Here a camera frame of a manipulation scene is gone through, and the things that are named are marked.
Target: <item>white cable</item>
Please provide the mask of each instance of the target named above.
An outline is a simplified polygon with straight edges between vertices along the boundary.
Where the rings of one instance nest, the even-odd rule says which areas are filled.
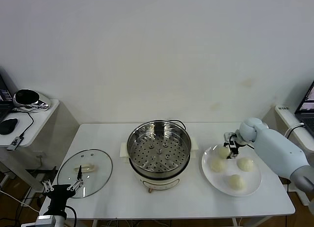
[[[127,222],[128,226],[131,227],[130,224],[129,224],[129,222],[128,222],[127,220],[125,220],[125,221]]]
[[[159,222],[159,221],[157,221],[157,220],[154,220],[154,221],[155,221],[157,224],[159,224],[159,225],[169,227],[169,225],[167,225],[167,224],[165,224],[165,223]]]
[[[284,135],[284,136],[287,137],[287,135],[289,134],[289,132],[290,132],[292,129],[294,129],[295,127],[300,126],[300,125],[304,125],[304,123],[301,122],[301,123],[292,125],[289,129],[287,129],[287,131],[285,132],[285,135]]]
[[[23,202],[17,200],[15,197],[12,197],[10,194],[7,194],[6,192],[4,192],[4,191],[2,191],[2,190],[0,190],[0,192],[4,193],[5,195],[8,195],[9,197],[13,198],[15,201],[18,201],[19,203],[21,203],[21,204],[23,204],[23,205],[29,207],[29,208],[32,209],[33,211],[36,211],[36,212],[39,213],[39,211],[35,210],[35,209],[32,208],[31,206],[29,206],[29,205],[27,205],[27,204],[25,204],[25,203],[23,203]]]

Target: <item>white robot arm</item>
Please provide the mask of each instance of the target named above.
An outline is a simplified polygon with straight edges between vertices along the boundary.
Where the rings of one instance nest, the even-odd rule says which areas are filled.
[[[304,152],[260,119],[248,118],[235,133],[225,133],[225,143],[230,146],[231,159],[238,155],[239,147],[253,144],[256,154],[278,176],[291,180],[303,192],[314,192],[314,168]]]

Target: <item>metal bowl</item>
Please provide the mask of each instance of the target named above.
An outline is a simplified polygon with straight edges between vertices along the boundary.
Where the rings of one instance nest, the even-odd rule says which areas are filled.
[[[130,163],[140,175],[165,180],[181,173],[187,166],[191,139],[186,130],[173,121],[146,122],[130,134],[127,142]]]

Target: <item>white wall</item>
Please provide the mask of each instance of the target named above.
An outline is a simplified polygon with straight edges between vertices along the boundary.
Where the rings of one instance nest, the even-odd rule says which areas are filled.
[[[263,117],[314,79],[313,1],[0,0],[0,65],[79,123]]]

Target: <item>white plate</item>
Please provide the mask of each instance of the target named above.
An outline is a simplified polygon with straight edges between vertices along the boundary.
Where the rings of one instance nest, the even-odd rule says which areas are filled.
[[[251,158],[251,148],[241,147],[239,155],[235,159],[226,159],[227,168],[223,172],[214,172],[210,169],[210,162],[214,157],[218,156],[218,145],[207,149],[202,156],[202,169],[208,181],[218,190],[231,196],[243,197],[253,194],[261,185],[262,173],[259,166],[254,162],[253,171],[242,171],[236,164],[237,160],[242,157]],[[228,184],[229,176],[239,174],[243,177],[246,188],[244,190],[234,190]]]

